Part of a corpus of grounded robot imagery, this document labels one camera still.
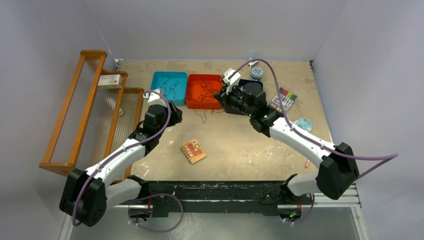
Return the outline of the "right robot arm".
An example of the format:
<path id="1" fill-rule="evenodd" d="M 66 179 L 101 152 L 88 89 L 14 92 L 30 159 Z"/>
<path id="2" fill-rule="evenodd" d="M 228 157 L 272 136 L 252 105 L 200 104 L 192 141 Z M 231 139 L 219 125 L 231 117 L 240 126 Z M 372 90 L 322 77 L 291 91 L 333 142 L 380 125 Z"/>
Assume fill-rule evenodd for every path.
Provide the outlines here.
<path id="1" fill-rule="evenodd" d="M 280 191 L 284 202 L 292 204 L 302 195 L 315 193 L 337 200 L 358 179 L 358 166 L 349 145 L 322 140 L 286 120 L 282 112 L 268 106 L 266 93 L 258 83 L 230 92 L 223 86 L 213 96 L 224 109 L 233 108 L 248 116 L 257 132 L 288 145 L 318 168 L 317 174 L 293 174 L 285 180 Z"/>

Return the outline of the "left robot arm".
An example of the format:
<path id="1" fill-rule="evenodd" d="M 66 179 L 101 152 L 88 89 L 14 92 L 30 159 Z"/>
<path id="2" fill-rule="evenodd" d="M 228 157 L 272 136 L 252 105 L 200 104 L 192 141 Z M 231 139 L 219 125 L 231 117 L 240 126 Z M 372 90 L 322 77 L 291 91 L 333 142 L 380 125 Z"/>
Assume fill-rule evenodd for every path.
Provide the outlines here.
<path id="1" fill-rule="evenodd" d="M 118 184 L 113 181 L 125 169 L 148 155 L 167 127 L 181 123 L 183 112 L 172 101 L 150 105 L 144 120 L 124 143 L 99 163 L 85 170 L 75 168 L 66 179 L 59 209 L 69 215 L 73 226 L 92 227 L 105 212 L 126 201 L 146 203 L 149 191 L 141 180 L 131 177 Z"/>

